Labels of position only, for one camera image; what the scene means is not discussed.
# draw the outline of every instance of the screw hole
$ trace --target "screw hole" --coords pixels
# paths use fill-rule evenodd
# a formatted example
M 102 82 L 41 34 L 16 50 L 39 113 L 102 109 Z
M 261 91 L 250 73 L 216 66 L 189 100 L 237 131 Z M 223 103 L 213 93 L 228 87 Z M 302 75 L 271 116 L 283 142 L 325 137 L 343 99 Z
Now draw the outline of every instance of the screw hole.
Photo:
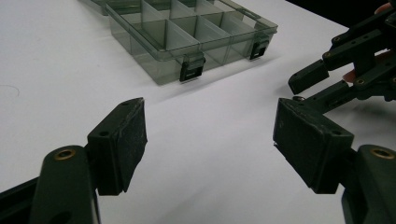
M 64 161 L 74 157 L 76 151 L 74 149 L 65 149 L 55 154 L 56 161 Z
M 341 135 L 341 132 L 336 131 L 336 130 L 332 131 L 332 133 L 333 133 L 333 134 L 337 134 L 337 135 Z
M 358 80 L 356 80 L 356 83 L 358 83 L 358 84 L 363 84 L 364 83 L 364 80 L 363 79 L 358 79 Z
M 371 152 L 382 159 L 387 159 L 387 160 L 393 160 L 395 159 L 395 155 L 391 154 L 390 152 L 387 152 L 386 150 L 382 148 L 373 148 L 371 149 Z
M 108 132 L 101 132 L 99 133 L 99 135 L 101 135 L 102 137 L 108 136 Z

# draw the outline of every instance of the plastic organizer box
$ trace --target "plastic organizer box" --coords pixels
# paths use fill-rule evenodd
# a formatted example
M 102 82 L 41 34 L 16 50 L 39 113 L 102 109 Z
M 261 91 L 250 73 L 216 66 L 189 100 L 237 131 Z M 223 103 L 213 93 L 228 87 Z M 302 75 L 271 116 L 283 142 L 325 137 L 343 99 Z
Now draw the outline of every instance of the plastic organizer box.
M 258 58 L 277 28 L 230 0 L 107 1 L 106 14 L 113 36 L 159 85 Z

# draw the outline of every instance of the black latch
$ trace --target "black latch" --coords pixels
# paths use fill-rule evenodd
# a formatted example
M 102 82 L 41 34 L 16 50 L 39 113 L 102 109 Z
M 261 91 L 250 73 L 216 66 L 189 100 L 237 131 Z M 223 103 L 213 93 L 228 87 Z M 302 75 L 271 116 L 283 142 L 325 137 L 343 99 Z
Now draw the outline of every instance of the black latch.
M 261 39 L 259 41 L 256 41 L 253 44 L 253 48 L 251 50 L 249 59 L 253 60 L 253 59 L 259 58 L 262 55 L 264 55 L 264 52 L 267 49 L 269 43 L 270 42 L 268 41 L 267 38 L 265 40 Z
M 184 57 L 184 62 L 181 64 L 180 71 L 180 82 L 190 80 L 195 77 L 199 77 L 204 70 L 204 63 L 206 59 L 204 54 L 200 54 L 200 57 Z

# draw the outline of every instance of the white table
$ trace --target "white table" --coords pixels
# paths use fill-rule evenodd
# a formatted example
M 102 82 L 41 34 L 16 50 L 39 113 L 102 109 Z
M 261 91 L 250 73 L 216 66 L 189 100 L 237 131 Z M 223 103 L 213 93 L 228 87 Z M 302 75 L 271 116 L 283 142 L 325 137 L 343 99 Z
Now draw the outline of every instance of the white table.
M 286 1 L 235 0 L 279 25 L 264 57 L 157 86 L 77 0 L 0 3 L 0 191 L 38 176 L 53 149 L 85 146 L 120 102 L 146 99 L 148 144 L 127 193 L 100 197 L 103 223 L 343 223 L 341 195 L 316 195 L 273 146 L 287 81 L 347 30 Z M 335 72 L 309 96 L 341 79 Z M 353 147 L 394 146 L 382 99 L 329 113 Z

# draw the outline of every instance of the clear plastic box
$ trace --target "clear plastic box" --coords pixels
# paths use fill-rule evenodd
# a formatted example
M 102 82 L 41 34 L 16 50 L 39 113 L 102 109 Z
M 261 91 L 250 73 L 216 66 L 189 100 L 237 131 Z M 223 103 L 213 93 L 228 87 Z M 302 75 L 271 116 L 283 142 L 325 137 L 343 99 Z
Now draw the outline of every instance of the clear plastic box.
M 230 0 L 106 2 L 111 33 L 159 85 L 262 56 L 277 25 Z

